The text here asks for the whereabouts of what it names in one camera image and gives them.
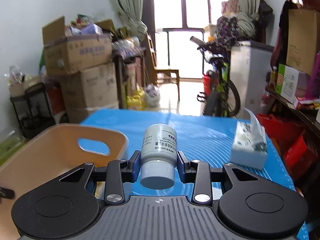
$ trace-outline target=tissue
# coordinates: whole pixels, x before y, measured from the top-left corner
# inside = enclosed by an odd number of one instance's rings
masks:
[[[250,110],[245,110],[250,114],[251,123],[237,122],[229,161],[262,170],[268,157],[266,132],[256,116]]]

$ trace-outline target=curtain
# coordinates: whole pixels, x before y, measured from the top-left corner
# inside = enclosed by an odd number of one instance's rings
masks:
[[[259,19],[260,0],[240,0],[238,25],[249,37],[255,35],[253,20]]]
[[[146,25],[141,21],[142,0],[112,0],[116,12],[122,22],[128,24],[132,33],[143,41],[147,32]]]

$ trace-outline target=wooden chair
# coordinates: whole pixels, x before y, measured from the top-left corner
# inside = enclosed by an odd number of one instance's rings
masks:
[[[174,83],[177,84],[178,87],[178,101],[180,101],[180,76],[179,76],[179,70],[178,69],[172,69],[170,67],[168,68],[158,68],[156,66],[156,52],[153,47],[153,42],[148,33],[146,33],[146,39],[147,39],[147,53],[149,55],[150,63],[151,63],[151,72],[152,77],[151,81],[154,85],[158,85],[158,81],[164,81],[168,83]],[[162,73],[164,74],[164,77],[158,78],[158,74]]]

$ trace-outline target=metal screw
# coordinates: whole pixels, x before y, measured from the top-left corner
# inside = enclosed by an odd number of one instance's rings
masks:
[[[208,202],[210,197],[206,194],[198,194],[195,196],[195,200],[201,203]]]
[[[106,200],[110,202],[118,202],[122,199],[122,197],[118,194],[110,194],[106,197]]]

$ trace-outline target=pill bottle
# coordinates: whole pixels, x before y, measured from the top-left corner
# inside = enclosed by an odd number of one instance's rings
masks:
[[[151,189],[174,185],[177,165],[177,133],[169,125],[154,124],[145,133],[141,149],[140,184]]]

